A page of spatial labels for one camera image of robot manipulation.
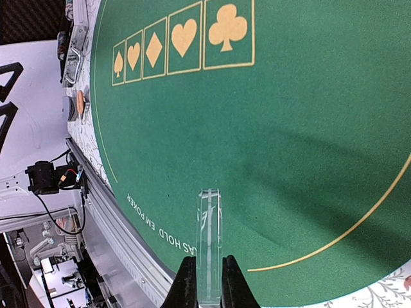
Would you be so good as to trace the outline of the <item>orange big blind button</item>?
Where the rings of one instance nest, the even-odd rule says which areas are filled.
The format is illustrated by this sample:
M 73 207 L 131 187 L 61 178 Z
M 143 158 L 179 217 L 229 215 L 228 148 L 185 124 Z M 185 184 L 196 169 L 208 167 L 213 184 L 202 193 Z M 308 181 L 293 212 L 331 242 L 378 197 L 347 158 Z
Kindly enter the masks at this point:
M 76 109 L 78 114 L 82 116 L 85 109 L 85 98 L 82 90 L 79 90 L 76 95 Z

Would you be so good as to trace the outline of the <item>blue playing card deck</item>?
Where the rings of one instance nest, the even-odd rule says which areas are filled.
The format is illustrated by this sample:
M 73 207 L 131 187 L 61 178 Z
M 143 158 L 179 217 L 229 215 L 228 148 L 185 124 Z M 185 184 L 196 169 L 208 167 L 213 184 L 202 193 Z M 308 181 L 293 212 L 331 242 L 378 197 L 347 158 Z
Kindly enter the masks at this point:
M 73 121 L 77 120 L 77 118 L 78 118 L 76 100 L 73 97 L 68 96 L 67 97 L 67 102 L 68 102 L 67 121 L 68 122 L 73 122 Z

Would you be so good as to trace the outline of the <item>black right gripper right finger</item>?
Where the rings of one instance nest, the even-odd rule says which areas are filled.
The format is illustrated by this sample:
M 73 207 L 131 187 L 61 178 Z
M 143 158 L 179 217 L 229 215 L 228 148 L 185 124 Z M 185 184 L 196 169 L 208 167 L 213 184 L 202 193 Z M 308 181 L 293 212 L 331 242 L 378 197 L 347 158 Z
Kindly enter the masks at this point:
M 256 299 L 235 257 L 224 257 L 222 265 L 222 307 L 255 307 Z

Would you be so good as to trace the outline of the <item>aluminium poker chip case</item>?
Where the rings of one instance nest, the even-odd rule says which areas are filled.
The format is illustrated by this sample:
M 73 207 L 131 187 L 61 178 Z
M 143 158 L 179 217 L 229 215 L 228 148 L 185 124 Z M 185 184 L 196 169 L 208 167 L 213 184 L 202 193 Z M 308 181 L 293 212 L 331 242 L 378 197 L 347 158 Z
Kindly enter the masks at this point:
M 60 61 L 60 83 L 63 88 L 71 88 L 78 80 L 78 75 L 85 57 L 85 42 L 89 32 L 89 1 L 64 1 L 64 11 L 59 31 L 67 31 L 68 49 L 66 58 Z

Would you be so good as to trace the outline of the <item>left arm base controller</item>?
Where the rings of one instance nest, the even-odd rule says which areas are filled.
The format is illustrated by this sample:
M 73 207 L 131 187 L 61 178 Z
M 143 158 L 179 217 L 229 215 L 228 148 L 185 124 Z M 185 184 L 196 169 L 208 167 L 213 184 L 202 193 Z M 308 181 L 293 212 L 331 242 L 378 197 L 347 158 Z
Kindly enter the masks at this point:
M 55 167 L 52 162 L 38 161 L 24 171 L 29 178 L 29 192 L 35 195 L 57 194 L 79 190 L 86 196 L 87 179 L 84 168 L 74 162 Z

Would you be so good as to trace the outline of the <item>clear acrylic dealer button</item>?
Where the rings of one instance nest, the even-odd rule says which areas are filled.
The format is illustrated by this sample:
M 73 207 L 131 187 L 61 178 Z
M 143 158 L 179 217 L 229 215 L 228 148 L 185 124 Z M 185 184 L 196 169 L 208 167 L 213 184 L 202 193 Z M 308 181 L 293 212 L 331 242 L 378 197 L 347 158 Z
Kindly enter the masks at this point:
M 203 189 L 197 206 L 197 301 L 219 307 L 222 278 L 222 207 L 219 189 Z

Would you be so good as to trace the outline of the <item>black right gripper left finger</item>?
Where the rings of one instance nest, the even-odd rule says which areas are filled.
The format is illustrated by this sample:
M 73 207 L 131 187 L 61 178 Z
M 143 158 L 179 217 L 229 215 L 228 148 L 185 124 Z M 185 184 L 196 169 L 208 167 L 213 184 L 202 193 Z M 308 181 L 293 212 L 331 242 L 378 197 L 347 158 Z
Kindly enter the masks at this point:
M 183 258 L 179 270 L 163 302 L 163 308 L 197 307 L 196 257 Z

